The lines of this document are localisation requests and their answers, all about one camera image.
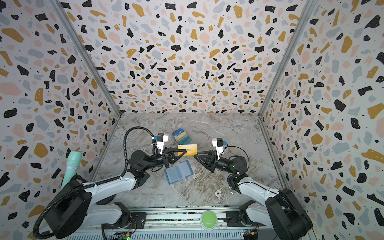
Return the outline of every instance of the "green push button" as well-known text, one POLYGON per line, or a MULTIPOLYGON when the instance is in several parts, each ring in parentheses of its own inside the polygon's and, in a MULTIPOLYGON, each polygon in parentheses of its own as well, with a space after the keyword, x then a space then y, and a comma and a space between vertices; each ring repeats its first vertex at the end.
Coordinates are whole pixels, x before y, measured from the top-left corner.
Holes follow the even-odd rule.
POLYGON ((217 216, 212 211, 205 211, 201 216, 200 222, 204 229, 212 230, 217 225, 217 216))

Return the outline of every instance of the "terrazzo wall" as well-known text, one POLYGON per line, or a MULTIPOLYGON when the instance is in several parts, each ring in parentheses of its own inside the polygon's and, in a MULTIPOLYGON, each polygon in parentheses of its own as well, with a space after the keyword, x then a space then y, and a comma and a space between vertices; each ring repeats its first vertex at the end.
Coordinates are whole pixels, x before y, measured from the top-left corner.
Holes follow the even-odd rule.
POLYGON ((384 1, 320 1, 262 120, 320 239, 384 239, 384 1))
POLYGON ((69 152, 88 179, 118 118, 46 4, 0 1, 1 239, 34 239, 69 152))
POLYGON ((306 1, 62 6, 123 112, 259 112, 306 1))

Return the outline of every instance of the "green button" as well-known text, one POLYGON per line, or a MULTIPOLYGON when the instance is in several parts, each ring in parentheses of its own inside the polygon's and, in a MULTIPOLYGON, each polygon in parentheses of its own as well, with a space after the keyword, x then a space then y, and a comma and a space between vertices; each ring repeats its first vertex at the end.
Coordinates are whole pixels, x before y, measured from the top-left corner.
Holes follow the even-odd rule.
POLYGON ((203 213, 201 221, 206 228, 214 228, 217 223, 217 216, 212 211, 206 211, 203 213))

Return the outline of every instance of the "teal microphone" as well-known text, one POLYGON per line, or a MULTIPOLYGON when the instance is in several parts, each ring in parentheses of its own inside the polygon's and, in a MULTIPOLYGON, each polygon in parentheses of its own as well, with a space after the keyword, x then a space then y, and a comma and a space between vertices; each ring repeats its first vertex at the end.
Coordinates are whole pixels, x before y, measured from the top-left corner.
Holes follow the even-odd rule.
POLYGON ((77 168, 81 162, 82 151, 71 151, 67 158, 67 168, 65 170, 61 189, 70 182, 71 178, 76 174, 77 168))

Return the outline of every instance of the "marble tabletop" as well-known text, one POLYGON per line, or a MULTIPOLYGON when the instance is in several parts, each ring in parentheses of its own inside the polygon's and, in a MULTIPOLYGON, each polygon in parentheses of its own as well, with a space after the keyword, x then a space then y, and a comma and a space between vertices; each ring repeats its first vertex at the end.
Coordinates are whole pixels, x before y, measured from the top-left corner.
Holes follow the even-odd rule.
MULTIPOLYGON (((266 186, 281 189, 257 117, 257 114, 251 113, 124 113, 95 180, 121 173, 124 168, 123 139, 129 128, 142 126, 155 136, 159 132, 168 134, 170 137, 165 146, 177 147, 172 132, 182 127, 191 136, 192 143, 197 144, 198 151, 213 150, 212 138, 218 137, 222 137, 230 146, 241 147, 250 157, 247 174, 266 186)), ((150 139, 147 132, 133 130, 127 138, 128 156, 139 149, 152 155, 150 139)), ((244 153, 230 147, 225 150, 223 157, 232 155, 244 156, 244 153)), ((117 194, 114 201, 120 201, 129 207, 171 207, 241 205, 251 199, 244 194, 231 193, 227 183, 229 173, 217 170, 211 173, 193 156, 184 156, 179 161, 185 160, 189 160, 194 175, 169 185, 164 169, 158 172, 148 170, 150 177, 143 186, 117 194), (221 192, 220 197, 215 195, 216 190, 221 192)))

